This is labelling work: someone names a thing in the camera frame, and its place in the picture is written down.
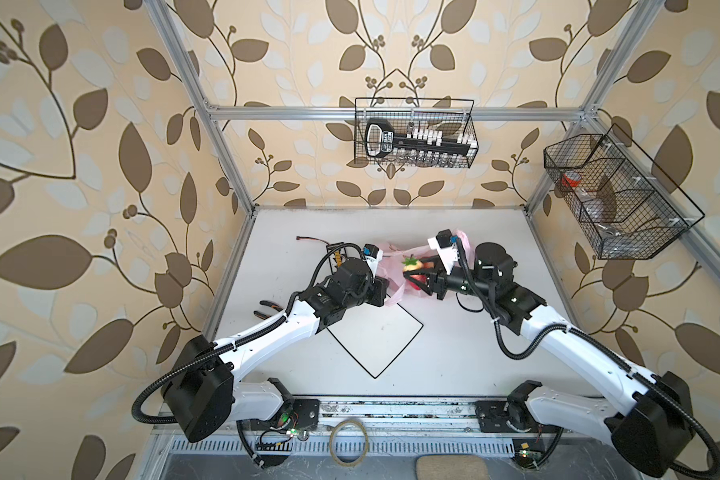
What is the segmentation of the pink plastic bag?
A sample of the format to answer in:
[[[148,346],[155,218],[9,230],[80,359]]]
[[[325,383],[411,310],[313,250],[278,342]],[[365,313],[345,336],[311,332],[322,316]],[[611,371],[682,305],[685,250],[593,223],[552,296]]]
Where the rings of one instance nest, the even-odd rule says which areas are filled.
[[[382,249],[377,275],[389,281],[386,306],[407,297],[443,300],[449,292],[473,294],[465,275],[473,249],[462,231],[441,231],[423,247],[397,250],[384,244]]]

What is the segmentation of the red fake strawberry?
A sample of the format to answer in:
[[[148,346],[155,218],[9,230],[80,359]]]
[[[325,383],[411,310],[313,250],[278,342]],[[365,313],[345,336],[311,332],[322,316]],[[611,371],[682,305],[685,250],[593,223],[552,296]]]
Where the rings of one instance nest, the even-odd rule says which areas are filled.
[[[402,261],[402,265],[403,265],[404,272],[433,269],[435,267],[434,262],[423,261],[414,256],[405,257]]]

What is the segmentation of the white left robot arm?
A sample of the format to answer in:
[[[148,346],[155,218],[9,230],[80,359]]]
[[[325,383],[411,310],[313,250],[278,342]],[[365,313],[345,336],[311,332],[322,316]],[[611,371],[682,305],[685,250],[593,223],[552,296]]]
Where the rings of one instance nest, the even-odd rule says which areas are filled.
[[[376,274],[376,258],[350,258],[322,282],[291,295],[287,307],[231,337],[202,335],[185,346],[167,374],[134,400],[131,415],[147,425],[177,424],[190,442],[215,433],[229,420],[269,421],[291,403],[277,379],[246,376],[290,346],[340,321],[364,304],[383,306],[388,281]]]

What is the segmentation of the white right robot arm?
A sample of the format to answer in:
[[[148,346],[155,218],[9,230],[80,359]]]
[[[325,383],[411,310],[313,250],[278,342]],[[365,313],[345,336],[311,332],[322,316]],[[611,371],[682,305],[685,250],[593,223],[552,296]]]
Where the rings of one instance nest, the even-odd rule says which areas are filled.
[[[520,361],[543,349],[599,393],[568,394],[528,380],[507,397],[515,429],[542,424],[586,435],[654,478],[669,470],[693,479],[720,478],[720,448],[694,418],[683,379],[672,372],[657,375],[575,327],[515,281],[516,262],[501,245],[482,243],[469,260],[458,236],[429,243],[437,254],[408,262],[403,275],[409,283],[438,299],[448,292],[478,298],[506,357]]]

